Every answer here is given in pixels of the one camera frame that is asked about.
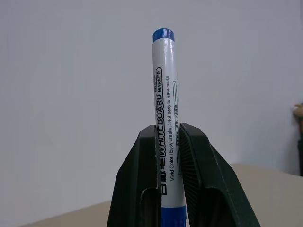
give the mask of table surface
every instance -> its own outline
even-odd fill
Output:
[[[303,227],[302,177],[247,165],[232,167],[262,227]],[[109,207],[108,201],[23,227],[106,227]]]

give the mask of marker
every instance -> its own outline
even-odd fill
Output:
[[[152,35],[157,146],[161,170],[161,227],[185,227],[186,204],[179,155],[178,78],[175,35],[166,28]]]

